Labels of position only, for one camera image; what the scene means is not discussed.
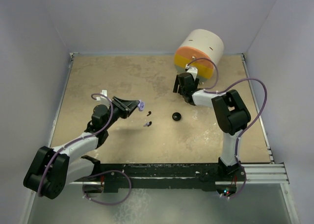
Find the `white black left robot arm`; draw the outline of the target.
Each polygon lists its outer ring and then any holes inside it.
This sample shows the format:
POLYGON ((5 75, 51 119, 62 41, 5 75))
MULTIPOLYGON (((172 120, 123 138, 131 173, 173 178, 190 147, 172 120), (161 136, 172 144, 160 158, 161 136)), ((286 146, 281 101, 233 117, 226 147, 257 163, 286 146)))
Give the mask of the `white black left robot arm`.
POLYGON ((95 181, 101 176, 100 167, 85 154, 102 146, 108 129, 118 120, 128 118, 134 110, 143 111, 141 100, 108 100, 108 105, 94 107, 91 120, 77 138, 55 148, 41 147, 23 180, 23 186, 40 197, 56 198, 67 183, 82 177, 95 181))

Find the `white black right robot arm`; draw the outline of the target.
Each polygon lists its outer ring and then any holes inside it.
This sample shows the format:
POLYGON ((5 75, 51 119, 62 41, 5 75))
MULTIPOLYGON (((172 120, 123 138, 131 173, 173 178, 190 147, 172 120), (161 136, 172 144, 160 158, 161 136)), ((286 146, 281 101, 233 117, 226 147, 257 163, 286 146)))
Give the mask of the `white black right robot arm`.
POLYGON ((233 83, 221 92, 211 92, 198 88, 198 78, 185 72, 176 76, 174 93, 180 94, 190 105, 206 106, 214 110, 218 126, 223 131, 223 149, 219 158, 223 165, 218 168, 222 180, 230 180, 235 176, 234 165, 238 163, 239 142, 237 138, 247 128, 251 115, 233 83))

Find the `purple round earbud charging case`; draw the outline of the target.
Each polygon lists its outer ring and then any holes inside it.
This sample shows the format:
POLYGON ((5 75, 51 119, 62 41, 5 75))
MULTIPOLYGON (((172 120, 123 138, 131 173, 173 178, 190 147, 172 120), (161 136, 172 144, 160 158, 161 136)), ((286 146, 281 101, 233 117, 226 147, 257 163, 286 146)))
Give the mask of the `purple round earbud charging case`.
POLYGON ((138 108, 139 111, 143 111, 144 108, 145 108, 145 102, 140 100, 139 104, 137 105, 137 108, 138 108))

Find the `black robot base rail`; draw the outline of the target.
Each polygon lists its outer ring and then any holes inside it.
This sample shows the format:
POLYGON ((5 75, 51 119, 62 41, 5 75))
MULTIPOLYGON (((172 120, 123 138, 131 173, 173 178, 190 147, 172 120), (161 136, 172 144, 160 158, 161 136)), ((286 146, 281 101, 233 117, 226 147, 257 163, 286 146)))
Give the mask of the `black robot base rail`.
POLYGON ((96 164, 91 175, 77 181, 100 182, 104 178, 104 192, 119 189, 197 189, 214 192, 217 186, 230 188, 245 180, 245 171, 239 165, 225 167, 220 163, 187 164, 96 164))

